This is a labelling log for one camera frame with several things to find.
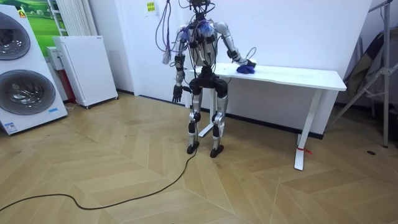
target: poster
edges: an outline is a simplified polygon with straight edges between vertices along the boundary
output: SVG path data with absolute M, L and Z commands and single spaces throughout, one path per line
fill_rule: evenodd
M 59 36 L 60 33 L 51 15 L 47 0 L 0 0 L 0 4 L 19 6 L 24 9 L 42 53 L 44 57 L 48 57 L 45 47 L 54 47 L 52 37 Z M 61 28 L 65 28 L 60 16 L 58 20 L 61 23 Z

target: washing machine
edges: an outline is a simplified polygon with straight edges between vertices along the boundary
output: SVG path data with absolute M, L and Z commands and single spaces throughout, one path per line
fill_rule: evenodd
M 67 111 L 22 11 L 0 5 L 0 124 L 14 134 Z

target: washing machine door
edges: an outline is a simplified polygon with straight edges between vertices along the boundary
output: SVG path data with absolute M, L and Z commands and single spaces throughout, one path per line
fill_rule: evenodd
M 56 97 L 52 82 L 29 70 L 0 74 L 0 108 L 13 114 L 31 115 L 45 111 Z
M 29 48 L 30 38 L 24 27 L 0 12 L 0 60 L 23 57 Z

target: robot leg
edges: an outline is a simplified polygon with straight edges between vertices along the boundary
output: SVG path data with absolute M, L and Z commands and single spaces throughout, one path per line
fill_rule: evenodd
M 225 126 L 225 114 L 228 106 L 228 84 L 222 79 L 217 79 L 215 89 L 217 92 L 217 114 L 213 116 L 213 150 L 210 157 L 215 158 L 224 149 L 220 145 Z
M 197 123 L 200 121 L 200 108 L 201 108 L 201 99 L 202 99 L 202 88 L 199 87 L 197 80 L 192 80 L 190 82 L 190 88 L 192 90 L 192 108 L 193 111 L 189 114 L 190 123 L 188 125 L 188 134 L 189 134 L 189 145 L 187 149 L 188 154 L 192 154 L 199 147 L 198 141 L 198 130 Z

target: tripod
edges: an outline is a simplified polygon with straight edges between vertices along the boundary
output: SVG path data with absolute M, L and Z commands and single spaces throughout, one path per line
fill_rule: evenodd
M 384 60 L 383 66 L 376 72 L 375 76 L 365 85 L 362 89 L 354 96 L 354 98 L 347 103 L 347 105 L 338 113 L 338 115 L 327 125 L 326 130 L 328 130 L 334 123 L 352 106 L 356 100 L 362 96 L 364 93 L 368 94 L 369 98 L 384 95 L 384 116 L 383 116 L 383 147 L 388 147 L 388 121 L 389 121 L 389 77 L 392 75 L 397 69 L 398 64 L 394 67 L 390 67 L 390 3 L 393 0 L 387 0 L 379 5 L 371 8 L 369 12 L 373 12 L 376 9 L 384 7 Z M 358 40 L 360 54 L 363 55 L 363 46 L 362 46 L 362 38 L 360 37 Z M 379 78 L 383 77 L 384 79 L 384 92 L 383 93 L 371 93 L 368 89 L 369 87 Z M 374 114 L 374 104 L 372 104 L 372 114 Z

